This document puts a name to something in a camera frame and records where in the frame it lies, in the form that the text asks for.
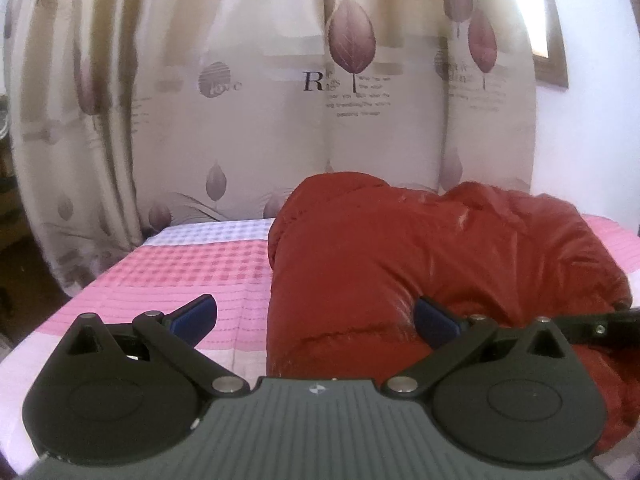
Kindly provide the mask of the red puffer jacket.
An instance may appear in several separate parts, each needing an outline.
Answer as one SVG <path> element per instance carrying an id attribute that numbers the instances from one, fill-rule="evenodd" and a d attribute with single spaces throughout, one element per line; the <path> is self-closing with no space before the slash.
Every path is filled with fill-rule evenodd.
<path id="1" fill-rule="evenodd" d="M 274 220 L 268 258 L 272 377 L 385 382 L 431 351 L 413 324 L 422 297 L 506 327 L 632 301 L 573 205 L 476 182 L 437 195 L 358 172 L 308 178 Z"/>

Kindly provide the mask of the pink checkered bed sheet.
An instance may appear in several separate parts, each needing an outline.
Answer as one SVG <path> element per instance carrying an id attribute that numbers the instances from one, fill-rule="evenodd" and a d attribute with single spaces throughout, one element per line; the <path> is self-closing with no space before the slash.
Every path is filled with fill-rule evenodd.
<path id="1" fill-rule="evenodd" d="M 273 343 L 268 306 L 273 292 L 290 299 L 285 339 L 304 330 L 342 330 L 390 320 L 384 342 L 362 332 L 331 373 L 385 378 L 430 351 L 411 321 L 411 300 L 431 287 L 422 228 L 392 230 L 366 221 L 307 218 L 174 226 L 140 248 L 68 302 L 21 342 L 1 365 L 1 451 L 17 472 L 37 455 L 22 419 L 26 394 L 77 315 L 96 312 L 125 323 L 147 310 L 167 311 L 209 294 L 218 321 L 198 350 L 248 380 L 265 374 Z"/>

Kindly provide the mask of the beige leaf print curtain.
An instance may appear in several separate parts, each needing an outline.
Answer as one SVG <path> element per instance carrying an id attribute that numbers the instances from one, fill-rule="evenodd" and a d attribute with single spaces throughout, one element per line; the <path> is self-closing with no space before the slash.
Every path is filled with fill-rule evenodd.
<path id="1" fill-rule="evenodd" d="M 166 226 L 271 218 L 314 174 L 527 191 L 514 0 L 2 0 L 12 162 L 75 295 Z"/>

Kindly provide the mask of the wooden window frame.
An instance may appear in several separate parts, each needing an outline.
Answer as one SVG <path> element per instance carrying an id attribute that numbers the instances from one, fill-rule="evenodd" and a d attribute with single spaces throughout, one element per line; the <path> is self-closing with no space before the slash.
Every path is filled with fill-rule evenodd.
<path id="1" fill-rule="evenodd" d="M 544 0 L 547 54 L 534 54 L 535 74 L 539 82 L 568 89 L 568 70 L 562 28 L 555 0 Z"/>

